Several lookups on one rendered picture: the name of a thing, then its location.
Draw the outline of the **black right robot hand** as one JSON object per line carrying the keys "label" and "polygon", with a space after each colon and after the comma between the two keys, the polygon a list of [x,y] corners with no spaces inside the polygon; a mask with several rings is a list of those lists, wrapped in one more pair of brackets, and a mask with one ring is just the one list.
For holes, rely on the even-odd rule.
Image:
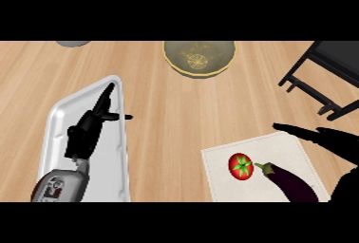
{"label": "black right robot hand", "polygon": [[337,182],[330,201],[359,203],[359,136],[327,127],[315,131],[283,123],[274,123],[272,127],[315,143],[355,165]]}

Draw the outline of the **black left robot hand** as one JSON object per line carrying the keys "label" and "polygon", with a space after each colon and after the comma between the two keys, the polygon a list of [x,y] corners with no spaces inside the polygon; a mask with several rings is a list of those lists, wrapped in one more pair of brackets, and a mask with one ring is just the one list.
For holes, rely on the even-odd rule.
{"label": "black left robot hand", "polygon": [[110,96],[114,87],[114,83],[107,86],[96,100],[93,109],[86,111],[77,125],[73,125],[68,128],[68,147],[65,157],[73,160],[91,158],[96,150],[102,124],[105,122],[116,122],[122,117],[119,113],[110,112]]}

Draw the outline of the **dark purple eggplant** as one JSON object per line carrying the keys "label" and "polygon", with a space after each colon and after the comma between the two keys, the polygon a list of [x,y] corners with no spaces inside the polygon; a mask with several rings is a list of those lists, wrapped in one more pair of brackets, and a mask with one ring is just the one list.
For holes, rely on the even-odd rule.
{"label": "dark purple eggplant", "polygon": [[265,177],[280,187],[290,202],[318,202],[318,195],[306,181],[274,163],[256,164]]}

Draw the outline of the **white placemat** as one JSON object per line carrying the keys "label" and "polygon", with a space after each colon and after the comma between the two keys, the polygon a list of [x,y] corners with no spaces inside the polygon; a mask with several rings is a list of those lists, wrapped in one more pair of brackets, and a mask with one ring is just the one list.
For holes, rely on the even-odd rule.
{"label": "white placemat", "polygon": [[253,162],[260,164],[272,162],[294,173],[314,188],[318,201],[328,201],[330,195],[300,140],[286,132],[275,132],[203,150],[213,201],[289,202],[284,192],[265,177],[259,167],[255,168],[253,176],[249,179],[238,180],[232,176],[229,159],[237,153],[247,155]]}

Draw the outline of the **black tiered shelf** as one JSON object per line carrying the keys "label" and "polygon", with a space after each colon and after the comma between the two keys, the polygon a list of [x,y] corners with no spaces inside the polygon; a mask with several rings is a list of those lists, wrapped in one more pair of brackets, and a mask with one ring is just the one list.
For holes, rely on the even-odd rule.
{"label": "black tiered shelf", "polygon": [[314,41],[290,71],[284,75],[278,85],[290,83],[287,92],[299,88],[320,103],[320,115],[327,112],[327,120],[334,121],[348,115],[352,111],[359,110],[359,98],[346,106],[340,106],[321,92],[314,88],[294,73],[308,63],[314,63],[348,85],[359,89],[359,41]]}

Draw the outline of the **white metal tray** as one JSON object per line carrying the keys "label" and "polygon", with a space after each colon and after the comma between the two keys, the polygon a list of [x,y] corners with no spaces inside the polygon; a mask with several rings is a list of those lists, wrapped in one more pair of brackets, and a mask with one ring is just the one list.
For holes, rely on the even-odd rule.
{"label": "white metal tray", "polygon": [[74,170],[76,163],[65,157],[68,128],[92,110],[107,86],[114,84],[110,112],[120,114],[117,121],[104,123],[96,149],[91,156],[91,182],[83,202],[130,201],[126,154],[125,89],[117,75],[110,75],[65,97],[54,105],[45,128],[39,178],[54,169]]}

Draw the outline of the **red tomato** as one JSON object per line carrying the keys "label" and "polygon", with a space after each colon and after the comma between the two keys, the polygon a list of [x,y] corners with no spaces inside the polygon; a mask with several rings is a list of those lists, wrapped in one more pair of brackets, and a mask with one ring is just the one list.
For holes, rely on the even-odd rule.
{"label": "red tomato", "polygon": [[255,173],[255,163],[249,156],[235,153],[229,158],[229,172],[238,180],[247,180]]}

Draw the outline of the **grey round object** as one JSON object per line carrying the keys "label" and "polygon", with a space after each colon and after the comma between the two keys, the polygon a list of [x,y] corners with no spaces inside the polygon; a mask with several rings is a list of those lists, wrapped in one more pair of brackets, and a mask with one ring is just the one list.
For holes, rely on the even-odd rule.
{"label": "grey round object", "polygon": [[62,47],[82,47],[88,45],[92,41],[57,41]]}

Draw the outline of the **yellow bowl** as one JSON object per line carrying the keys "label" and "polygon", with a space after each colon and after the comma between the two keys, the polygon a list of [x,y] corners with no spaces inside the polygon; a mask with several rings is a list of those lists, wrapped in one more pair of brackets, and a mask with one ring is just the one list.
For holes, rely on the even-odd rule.
{"label": "yellow bowl", "polygon": [[235,41],[164,41],[163,54],[172,69],[185,77],[218,76],[235,60]]}

